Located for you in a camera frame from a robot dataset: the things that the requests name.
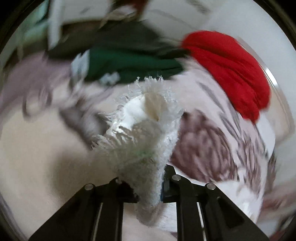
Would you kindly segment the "dark green garment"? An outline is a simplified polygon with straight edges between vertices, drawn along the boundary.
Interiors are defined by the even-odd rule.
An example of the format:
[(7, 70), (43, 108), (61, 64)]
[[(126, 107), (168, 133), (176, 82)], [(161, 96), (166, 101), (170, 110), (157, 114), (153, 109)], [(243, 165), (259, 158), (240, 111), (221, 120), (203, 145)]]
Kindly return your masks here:
[(102, 85), (168, 79), (182, 72), (178, 59), (186, 54), (143, 21), (111, 22), (101, 29), (71, 33), (48, 51), (52, 59), (72, 60), (74, 79)]

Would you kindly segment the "white fuzzy knit jacket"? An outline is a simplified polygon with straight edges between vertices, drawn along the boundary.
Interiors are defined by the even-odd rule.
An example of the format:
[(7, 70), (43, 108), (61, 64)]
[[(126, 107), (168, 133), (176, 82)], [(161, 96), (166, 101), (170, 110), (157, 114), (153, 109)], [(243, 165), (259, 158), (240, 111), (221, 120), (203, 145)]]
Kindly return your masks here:
[(161, 212), (165, 166), (178, 140), (183, 109), (162, 77), (137, 79), (107, 115), (109, 129), (93, 152), (136, 196), (137, 219), (153, 226)]

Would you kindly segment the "red quilt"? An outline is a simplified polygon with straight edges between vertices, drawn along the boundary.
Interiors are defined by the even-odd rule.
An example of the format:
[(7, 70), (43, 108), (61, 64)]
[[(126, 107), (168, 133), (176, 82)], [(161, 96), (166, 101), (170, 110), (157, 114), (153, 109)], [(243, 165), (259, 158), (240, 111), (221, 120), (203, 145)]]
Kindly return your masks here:
[(185, 37), (182, 48), (213, 76), (244, 119), (259, 119), (269, 105), (270, 87), (259, 63), (235, 38), (197, 31)]

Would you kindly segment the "floral purple bed blanket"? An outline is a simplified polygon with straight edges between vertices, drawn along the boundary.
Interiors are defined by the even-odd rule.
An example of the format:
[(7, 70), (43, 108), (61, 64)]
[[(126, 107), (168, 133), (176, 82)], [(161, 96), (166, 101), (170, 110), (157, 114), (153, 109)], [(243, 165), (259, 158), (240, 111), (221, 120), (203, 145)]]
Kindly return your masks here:
[[(227, 95), (195, 59), (180, 59), (184, 71), (165, 80), (166, 88), (190, 116), (197, 140), (214, 159), (190, 163), (180, 158), (180, 173), (195, 167), (194, 181), (218, 183), (233, 201), (257, 220), (264, 193), (274, 180), (269, 157), (239, 154), (244, 137), (268, 154), (295, 132), (290, 108), (267, 67), (270, 104), (256, 123), (244, 119)], [(103, 131), (103, 116), (116, 113), (138, 84), (70, 86), (68, 62), (51, 62), (43, 53), (20, 61), (1, 90), (1, 216), (16, 240), (29, 237), (83, 184), (103, 184), (114, 174), (99, 161), (90, 143)]]

